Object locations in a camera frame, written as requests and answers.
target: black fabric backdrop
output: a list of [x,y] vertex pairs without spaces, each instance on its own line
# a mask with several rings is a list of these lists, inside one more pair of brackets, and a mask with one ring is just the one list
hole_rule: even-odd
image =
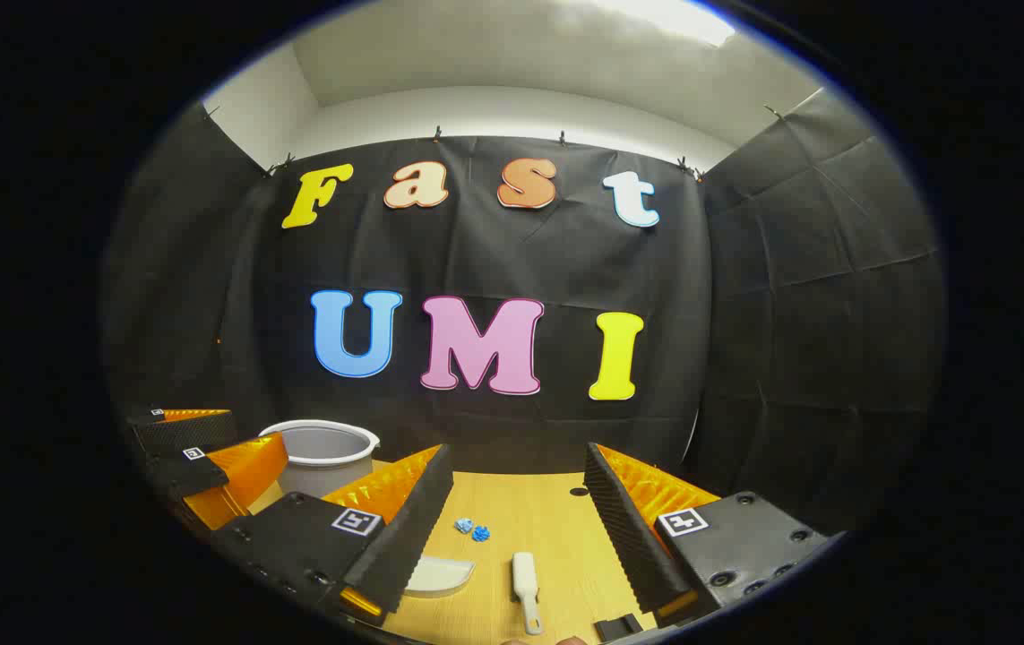
[[[500,172],[518,158],[556,164],[553,204],[499,204]],[[449,199],[384,207],[392,173],[418,161],[445,165]],[[315,223],[283,229],[299,177],[343,163],[352,178]],[[654,184],[654,227],[615,216],[602,179],[624,170]],[[128,192],[104,274],[123,405],[229,407],[245,436],[293,418],[344,421],[376,432],[383,459],[445,441],[457,469],[479,472],[572,472],[598,441],[717,494],[758,490],[826,532],[858,526],[904,465],[945,326],[925,205],[871,128],[822,93],[702,183],[638,155],[512,138],[376,143],[265,176],[199,106]],[[402,294],[384,372],[319,367],[318,290],[352,293],[352,354],[369,346],[365,291]],[[465,299],[480,330],[507,298],[544,302],[541,391],[423,387],[421,305],[437,295]],[[630,400],[587,396],[602,311],[644,319]]]
[[[504,166],[549,159],[556,200],[538,210],[504,208],[496,190]],[[447,168],[447,200],[433,208],[391,210],[383,195],[404,165]],[[315,223],[282,228],[308,171],[353,165]],[[602,180],[632,170],[654,184],[649,228],[624,223]],[[316,155],[278,171],[276,199],[239,262],[256,258],[251,276],[257,354],[275,420],[322,418],[372,429],[377,453],[397,459],[437,443],[455,446],[458,470],[492,473],[574,472],[586,441],[600,441],[660,467],[677,466],[691,435],[703,384],[709,327],[709,244],[699,184],[675,165],[643,156],[544,139],[407,139]],[[249,276],[237,276],[248,285]],[[368,379],[336,376],[313,351],[310,298],[343,290],[345,348],[369,348],[365,291],[397,291],[388,368]],[[535,339],[541,391],[501,395],[485,384],[431,390],[430,318],[423,301],[465,299],[485,330],[507,298],[544,303]],[[640,315],[629,400],[592,400],[605,311]],[[225,351],[238,339],[226,333]]]
[[114,404],[229,407],[216,342],[246,195],[265,176],[194,104],[127,184],[101,265]]
[[879,507],[925,428],[945,283],[890,148],[824,91],[707,173],[713,338],[684,465],[816,529]]

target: yellow letter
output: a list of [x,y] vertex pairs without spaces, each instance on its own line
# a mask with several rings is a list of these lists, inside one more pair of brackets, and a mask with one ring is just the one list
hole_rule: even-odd
[[643,318],[626,311],[607,311],[598,314],[595,326],[603,331],[603,358],[598,364],[598,380],[587,393],[595,400],[627,400],[635,395],[631,356]]
[[294,226],[307,226],[316,221],[316,208],[324,208],[329,200],[333,199],[336,191],[336,181],[347,181],[352,176],[352,164],[335,165],[332,168],[323,168],[306,172],[300,176],[300,191],[297,200],[290,211],[290,216],[282,221],[282,228],[293,228]]
[[430,208],[447,199],[443,180],[447,179],[447,169],[438,162],[417,162],[406,165],[392,176],[391,188],[384,191],[384,204],[388,208],[409,208],[421,205]]

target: white bucket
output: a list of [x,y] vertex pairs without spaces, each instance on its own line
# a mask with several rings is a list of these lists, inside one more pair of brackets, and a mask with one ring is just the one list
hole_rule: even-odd
[[380,438],[369,430],[336,421],[285,421],[261,430],[282,433],[290,462],[276,481],[285,492],[324,498],[344,484],[372,474],[372,450]]

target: letter m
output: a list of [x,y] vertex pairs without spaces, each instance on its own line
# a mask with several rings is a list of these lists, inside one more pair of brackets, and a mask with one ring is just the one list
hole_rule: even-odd
[[452,356],[459,364],[468,387],[475,389],[499,356],[496,376],[488,381],[492,391],[528,395],[540,391],[532,375],[536,321],[544,314],[544,304],[532,299],[504,301],[483,334],[471,318],[468,306],[458,297],[430,297],[423,309],[433,318],[428,372],[420,383],[437,391],[450,391],[459,383],[452,373]]

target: letter u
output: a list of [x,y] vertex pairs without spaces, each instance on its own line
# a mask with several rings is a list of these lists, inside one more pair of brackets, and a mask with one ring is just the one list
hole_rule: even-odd
[[316,360],[336,376],[364,379],[379,375],[392,359],[392,312],[404,299],[395,291],[369,291],[364,299],[372,310],[372,340],[368,352],[351,355],[344,350],[344,310],[352,304],[352,294],[324,290],[311,295],[311,306],[316,310]]

